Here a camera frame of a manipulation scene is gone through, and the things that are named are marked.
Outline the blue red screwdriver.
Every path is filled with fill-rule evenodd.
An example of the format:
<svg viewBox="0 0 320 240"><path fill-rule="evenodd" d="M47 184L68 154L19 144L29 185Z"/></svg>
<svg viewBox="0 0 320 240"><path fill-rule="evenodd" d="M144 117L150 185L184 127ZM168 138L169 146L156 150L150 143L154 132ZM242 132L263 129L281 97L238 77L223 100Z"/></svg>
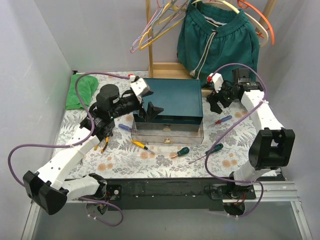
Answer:
<svg viewBox="0 0 320 240"><path fill-rule="evenodd" d="M121 124L121 123L118 124L118 127L119 127L120 129L122 129L122 130L127 131L127 132L131 132L131 133L136 133L136 132L137 132L137 131L134 130L132 127L127 126L127 125L124 125L124 124Z"/></svg>
<svg viewBox="0 0 320 240"><path fill-rule="evenodd" d="M226 122L228 120L231 120L232 118L233 117L231 115L228 115L228 116L220 118L219 120L215 121L214 123L211 123L210 125L211 126L219 125L219 124L224 123L224 122Z"/></svg>

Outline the clear acrylic drawer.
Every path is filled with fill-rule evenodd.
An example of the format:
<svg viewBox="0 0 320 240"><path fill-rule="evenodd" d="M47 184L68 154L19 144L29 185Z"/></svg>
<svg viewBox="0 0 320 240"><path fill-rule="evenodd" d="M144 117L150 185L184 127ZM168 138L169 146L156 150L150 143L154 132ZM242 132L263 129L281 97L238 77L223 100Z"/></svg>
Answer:
<svg viewBox="0 0 320 240"><path fill-rule="evenodd" d="M132 123L134 141L162 144L201 144L204 139L203 122L195 124Z"/></svg>

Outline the yellow black screwdriver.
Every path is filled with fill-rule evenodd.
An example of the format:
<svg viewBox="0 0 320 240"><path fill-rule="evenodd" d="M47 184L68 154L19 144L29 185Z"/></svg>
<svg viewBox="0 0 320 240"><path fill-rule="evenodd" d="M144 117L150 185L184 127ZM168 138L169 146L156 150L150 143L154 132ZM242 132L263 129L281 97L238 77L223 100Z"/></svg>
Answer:
<svg viewBox="0 0 320 240"><path fill-rule="evenodd" d="M134 141L134 140L131 140L131 142L132 142L134 145L138 146L139 148L144 149L144 150L146 150L146 151L149 151L150 153L155 154L155 153L154 153L151 149L149 149L145 144L143 144L143 143L141 143L141 142L139 142L139 141Z"/></svg>

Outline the long green screwdriver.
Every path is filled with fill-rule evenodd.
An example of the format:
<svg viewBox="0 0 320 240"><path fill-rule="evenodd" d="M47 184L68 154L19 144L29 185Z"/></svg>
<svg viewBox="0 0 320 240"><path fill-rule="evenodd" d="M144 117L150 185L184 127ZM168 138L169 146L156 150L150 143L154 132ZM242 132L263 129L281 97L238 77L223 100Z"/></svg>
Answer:
<svg viewBox="0 0 320 240"><path fill-rule="evenodd" d="M196 158L195 160L190 161L188 164L193 164L194 162L200 160L201 158L210 155L212 153L216 153L219 152L221 149L224 148L224 145L222 143L217 144L212 150L207 150L203 155L201 155L200 157Z"/></svg>

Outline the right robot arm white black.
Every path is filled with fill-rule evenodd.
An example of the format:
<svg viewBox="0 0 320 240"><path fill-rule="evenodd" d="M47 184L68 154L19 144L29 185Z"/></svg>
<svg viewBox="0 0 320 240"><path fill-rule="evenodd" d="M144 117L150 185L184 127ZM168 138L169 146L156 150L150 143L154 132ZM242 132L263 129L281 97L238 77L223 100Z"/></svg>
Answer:
<svg viewBox="0 0 320 240"><path fill-rule="evenodd" d="M239 100L251 117L256 137L248 151L248 161L229 176L227 195L237 199L245 192L244 186L252 185L270 171L286 167L290 161L295 132L286 129L274 116L268 101L267 90L261 81L249 77L251 69L244 65L232 70L233 85L229 85L218 72L207 77L214 92L207 99L210 110L220 114L232 101Z"/></svg>

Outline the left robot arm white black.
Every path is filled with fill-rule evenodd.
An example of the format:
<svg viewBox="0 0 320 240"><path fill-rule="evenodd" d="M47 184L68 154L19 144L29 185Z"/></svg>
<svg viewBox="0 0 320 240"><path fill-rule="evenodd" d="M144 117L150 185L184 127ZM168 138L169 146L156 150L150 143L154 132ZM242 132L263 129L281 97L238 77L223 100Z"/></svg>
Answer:
<svg viewBox="0 0 320 240"><path fill-rule="evenodd" d="M114 84L104 85L70 141L81 140L83 137L88 139L77 146L68 145L60 150L35 173L25 173L23 183L27 195L49 215L56 214L70 200L84 196L94 200L103 199L107 194L107 181L96 173L74 180L66 178L91 149L113 135L116 118L137 111L139 117L150 122L160 114L163 108L151 102L144 108L143 97L152 94L142 78L132 82L130 89L123 94L119 93L119 88Z"/></svg>

